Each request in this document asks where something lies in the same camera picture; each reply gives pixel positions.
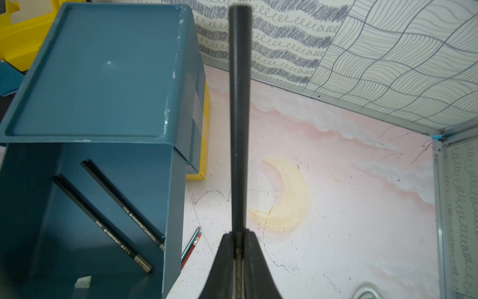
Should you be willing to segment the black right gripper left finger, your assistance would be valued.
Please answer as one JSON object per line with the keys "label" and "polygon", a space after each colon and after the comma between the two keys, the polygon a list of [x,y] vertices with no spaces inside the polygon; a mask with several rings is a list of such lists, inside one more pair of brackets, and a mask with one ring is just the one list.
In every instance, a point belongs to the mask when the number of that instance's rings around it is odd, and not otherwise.
{"label": "black right gripper left finger", "polygon": [[235,298],[235,239],[229,232],[222,236],[200,299]]}

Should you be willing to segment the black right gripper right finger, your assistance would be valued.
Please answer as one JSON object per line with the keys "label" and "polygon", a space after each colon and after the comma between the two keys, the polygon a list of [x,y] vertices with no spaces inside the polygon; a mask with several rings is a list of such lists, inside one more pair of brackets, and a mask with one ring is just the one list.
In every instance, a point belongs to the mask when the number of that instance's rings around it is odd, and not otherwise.
{"label": "black right gripper right finger", "polygon": [[247,230],[244,238],[243,281],[246,299],[281,299],[256,234]]}

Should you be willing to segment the black charcoal pencil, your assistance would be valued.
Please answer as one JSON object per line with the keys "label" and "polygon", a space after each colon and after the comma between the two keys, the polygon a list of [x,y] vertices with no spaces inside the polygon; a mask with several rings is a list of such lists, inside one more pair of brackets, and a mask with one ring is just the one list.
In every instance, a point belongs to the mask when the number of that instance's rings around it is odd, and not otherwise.
{"label": "black charcoal pencil", "polygon": [[87,198],[64,176],[56,175],[53,182],[59,187],[117,246],[133,259],[147,274],[153,272],[153,266],[143,258],[134,247],[123,238],[111,223]]}
{"label": "black charcoal pencil", "polygon": [[165,251],[165,241],[153,226],[129,203],[121,191],[107,178],[92,160],[81,162],[85,171],[102,187],[102,189],[119,205],[134,223],[162,250]]}
{"label": "black charcoal pencil", "polygon": [[251,7],[229,7],[230,151],[234,287],[243,298],[243,239],[246,230],[248,129],[250,108]]}

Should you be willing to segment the teal drawer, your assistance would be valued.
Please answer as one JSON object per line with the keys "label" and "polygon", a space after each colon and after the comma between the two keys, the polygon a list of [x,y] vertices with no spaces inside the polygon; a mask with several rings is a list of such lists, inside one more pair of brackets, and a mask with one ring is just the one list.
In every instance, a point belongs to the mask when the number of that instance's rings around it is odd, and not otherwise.
{"label": "teal drawer", "polygon": [[[163,235],[162,251],[85,171],[92,160]],[[184,157],[172,146],[12,143],[1,163],[1,297],[164,299],[180,274]],[[67,178],[153,266],[147,274],[57,185]]]}

